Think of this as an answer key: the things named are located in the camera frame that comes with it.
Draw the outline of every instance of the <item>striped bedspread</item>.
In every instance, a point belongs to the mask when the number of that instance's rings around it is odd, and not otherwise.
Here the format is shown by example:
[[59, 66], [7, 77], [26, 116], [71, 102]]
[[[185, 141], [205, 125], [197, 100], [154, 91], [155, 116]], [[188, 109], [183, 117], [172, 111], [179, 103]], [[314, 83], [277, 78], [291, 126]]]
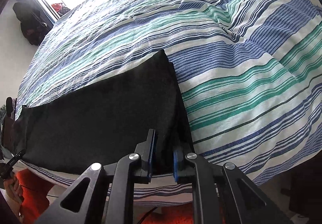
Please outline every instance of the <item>striped bedspread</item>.
[[[261, 184], [322, 149], [321, 32], [309, 0], [87, 0], [39, 47], [16, 118], [22, 105], [122, 73], [163, 48], [196, 152]], [[26, 165], [63, 186], [77, 178]], [[191, 201], [190, 192], [172, 176], [155, 177], [136, 186], [135, 202], [173, 205]]]

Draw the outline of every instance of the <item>black cloth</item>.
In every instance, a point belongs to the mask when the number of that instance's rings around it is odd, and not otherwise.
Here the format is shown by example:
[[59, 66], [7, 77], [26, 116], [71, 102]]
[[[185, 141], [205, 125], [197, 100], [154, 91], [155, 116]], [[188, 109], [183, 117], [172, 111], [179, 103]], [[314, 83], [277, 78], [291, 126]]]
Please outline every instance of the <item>black cloth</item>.
[[40, 10], [27, 3], [15, 3], [12, 9], [20, 21], [24, 37], [30, 44], [39, 46], [49, 32], [48, 25], [40, 17]]
[[157, 133], [155, 174], [171, 171], [172, 143], [193, 150], [186, 110], [173, 64], [163, 50], [139, 66], [27, 108], [13, 125], [16, 154], [49, 170], [81, 174], [92, 163], [117, 162]]

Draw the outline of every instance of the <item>black clamp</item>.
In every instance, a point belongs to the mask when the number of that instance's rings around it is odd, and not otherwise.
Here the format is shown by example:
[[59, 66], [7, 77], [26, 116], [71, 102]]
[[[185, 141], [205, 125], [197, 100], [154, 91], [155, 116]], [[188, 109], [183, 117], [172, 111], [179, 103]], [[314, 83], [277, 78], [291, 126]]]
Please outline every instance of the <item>black clamp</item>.
[[173, 158], [176, 182], [192, 183], [194, 224], [293, 223], [235, 164], [211, 164], [184, 143]]

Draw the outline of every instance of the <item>finger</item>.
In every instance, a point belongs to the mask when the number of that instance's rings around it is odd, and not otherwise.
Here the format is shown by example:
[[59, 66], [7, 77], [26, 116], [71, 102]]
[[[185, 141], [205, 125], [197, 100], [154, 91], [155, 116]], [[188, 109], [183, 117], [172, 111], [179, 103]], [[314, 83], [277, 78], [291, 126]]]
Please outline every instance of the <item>finger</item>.
[[16, 181], [13, 185], [13, 189], [17, 190], [19, 188], [19, 181]]
[[17, 194], [18, 194], [19, 197], [22, 196], [22, 194], [24, 193], [24, 190], [22, 189], [22, 186], [21, 185], [19, 185], [19, 187], [18, 187], [18, 189], [17, 189], [16, 192], [17, 192]]
[[4, 184], [4, 187], [9, 187], [9, 185], [12, 185], [14, 183], [13, 179], [6, 179], [3, 184]]
[[13, 200], [15, 200], [15, 191], [14, 191], [14, 189], [13, 189], [13, 186], [9, 186], [9, 188], [6, 190], [7, 191], [7, 194], [8, 194], [8, 196], [11, 198], [11, 199], [13, 199]]

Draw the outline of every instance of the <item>orange towel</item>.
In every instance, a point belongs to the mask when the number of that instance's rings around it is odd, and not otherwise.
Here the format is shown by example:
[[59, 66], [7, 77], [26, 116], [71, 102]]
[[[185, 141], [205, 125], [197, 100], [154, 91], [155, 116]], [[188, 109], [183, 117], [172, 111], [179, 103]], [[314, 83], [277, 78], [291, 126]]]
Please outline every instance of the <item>orange towel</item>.
[[24, 216], [24, 224], [33, 224], [49, 207], [46, 196], [54, 184], [38, 177], [29, 170], [19, 171], [16, 175], [24, 190], [23, 196], [25, 198], [20, 213]]

